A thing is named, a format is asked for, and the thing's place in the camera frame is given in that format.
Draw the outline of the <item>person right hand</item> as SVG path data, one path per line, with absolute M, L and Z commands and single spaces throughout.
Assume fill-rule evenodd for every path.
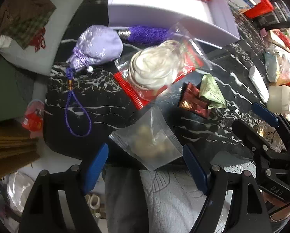
M 265 193 L 264 191 L 261 193 L 263 195 L 263 199 L 265 202 L 269 202 L 275 207 L 282 208 L 287 205 L 287 203 L 283 203 L 280 200 L 277 200 L 275 197 L 271 196 L 270 194 Z M 290 205 L 281 209 L 278 212 L 275 212 L 273 215 L 270 216 L 270 219 L 274 222 L 283 221 L 290 216 Z

